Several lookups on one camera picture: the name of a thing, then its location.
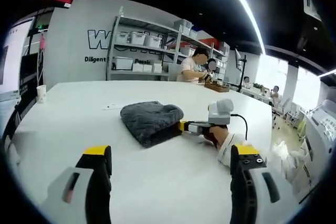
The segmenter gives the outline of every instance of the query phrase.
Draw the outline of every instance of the wall lettering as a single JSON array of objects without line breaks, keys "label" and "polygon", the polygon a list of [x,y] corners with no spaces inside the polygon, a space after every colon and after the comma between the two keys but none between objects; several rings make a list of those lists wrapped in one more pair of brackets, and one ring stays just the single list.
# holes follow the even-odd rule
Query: wall lettering
[{"label": "wall lettering", "polygon": [[135,59],[134,63],[145,64],[145,65],[151,64],[150,60],[139,60],[139,59]]},{"label": "wall lettering", "polygon": [[105,30],[88,30],[88,40],[90,49],[108,49],[112,31]]},{"label": "wall lettering", "polygon": [[92,63],[96,63],[98,61],[103,61],[103,62],[106,62],[106,58],[96,58],[96,57],[87,57],[85,56],[85,62],[92,62]]}]

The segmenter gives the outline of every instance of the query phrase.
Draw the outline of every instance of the ceiling light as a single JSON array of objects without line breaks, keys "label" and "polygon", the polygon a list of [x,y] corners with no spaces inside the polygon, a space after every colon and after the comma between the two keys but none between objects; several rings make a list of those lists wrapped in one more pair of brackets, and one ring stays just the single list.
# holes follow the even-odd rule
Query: ceiling light
[{"label": "ceiling light", "polygon": [[263,38],[261,37],[261,33],[260,33],[259,28],[258,28],[256,19],[254,18],[253,13],[252,13],[250,7],[248,6],[248,3],[246,2],[246,0],[239,0],[239,1],[240,1],[241,5],[243,6],[243,8],[245,9],[245,11],[247,13],[247,16],[249,17],[249,19],[252,22],[252,25],[254,27],[254,30],[257,34],[257,37],[258,37],[258,40],[259,40],[259,43],[260,43],[261,51],[264,55],[266,55],[265,46],[264,46],[264,43],[263,43]]},{"label": "ceiling light", "polygon": [[321,74],[321,75],[319,75],[318,77],[324,77],[324,76],[328,76],[328,75],[330,75],[330,74],[332,74],[332,73],[336,73],[336,69],[334,69],[334,70],[331,70],[331,71],[329,71],[329,72],[327,72],[327,73],[323,73],[323,74]]}]

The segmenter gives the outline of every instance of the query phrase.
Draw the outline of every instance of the black cable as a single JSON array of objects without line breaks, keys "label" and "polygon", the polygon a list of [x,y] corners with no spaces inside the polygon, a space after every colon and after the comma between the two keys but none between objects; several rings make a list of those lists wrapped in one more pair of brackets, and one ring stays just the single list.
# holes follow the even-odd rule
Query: black cable
[{"label": "black cable", "polygon": [[245,118],[242,115],[239,115],[239,114],[231,114],[231,116],[237,116],[237,117],[242,118],[244,120],[245,125],[246,125],[245,140],[247,140],[247,130],[248,130],[248,128],[247,128],[247,122],[246,122]]}]

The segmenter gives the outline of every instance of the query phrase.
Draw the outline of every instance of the storage box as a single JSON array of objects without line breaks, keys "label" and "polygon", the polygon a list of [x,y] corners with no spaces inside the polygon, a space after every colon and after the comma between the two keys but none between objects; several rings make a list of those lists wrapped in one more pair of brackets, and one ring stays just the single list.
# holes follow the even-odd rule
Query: storage box
[{"label": "storage box", "polygon": [[145,41],[146,34],[137,33],[136,31],[131,32],[130,42],[131,44],[143,45]]},{"label": "storage box", "polygon": [[184,34],[184,35],[189,35],[189,33],[190,33],[190,28],[187,28],[186,26],[181,26],[182,27],[182,33]]},{"label": "storage box", "polygon": [[139,63],[134,63],[133,64],[133,72],[143,72],[143,64],[139,64]]},{"label": "storage box", "polygon": [[159,48],[162,38],[146,35],[145,46]]},{"label": "storage box", "polygon": [[144,72],[152,72],[153,66],[152,65],[143,65]]},{"label": "storage box", "polygon": [[129,33],[124,33],[123,31],[117,32],[117,36],[115,38],[116,44],[126,44]]},{"label": "storage box", "polygon": [[194,30],[190,30],[189,37],[191,37],[193,39],[197,39],[197,32],[194,31]]},{"label": "storage box", "polygon": [[154,73],[162,73],[162,65],[160,63],[154,63],[153,72]]},{"label": "storage box", "polygon": [[219,50],[222,51],[225,56],[229,56],[230,46],[225,42],[221,42],[219,44]]},{"label": "storage box", "polygon": [[177,21],[174,22],[174,28],[176,30],[179,30],[180,25],[188,28],[189,30],[193,26],[193,24],[186,19],[180,19],[180,20],[177,20]]},{"label": "storage box", "polygon": [[116,70],[131,70],[133,65],[133,59],[127,57],[115,57],[114,63]]},{"label": "storage box", "polygon": [[195,49],[191,47],[181,47],[180,52],[183,53],[184,55],[190,57],[194,55]]}]

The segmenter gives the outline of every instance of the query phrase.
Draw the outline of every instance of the machine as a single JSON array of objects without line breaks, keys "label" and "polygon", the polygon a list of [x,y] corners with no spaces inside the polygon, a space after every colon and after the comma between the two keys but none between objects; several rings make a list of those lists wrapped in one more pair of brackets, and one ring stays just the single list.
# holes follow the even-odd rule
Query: machine
[{"label": "machine", "polygon": [[230,174],[231,224],[286,223],[297,210],[290,184],[252,146],[232,146]]},{"label": "machine", "polygon": [[336,88],[306,116],[306,136],[301,149],[291,152],[284,166],[287,180],[302,203],[315,189],[334,150],[336,139]]},{"label": "machine", "polygon": [[88,148],[48,187],[41,210],[52,223],[111,223],[111,147]]}]

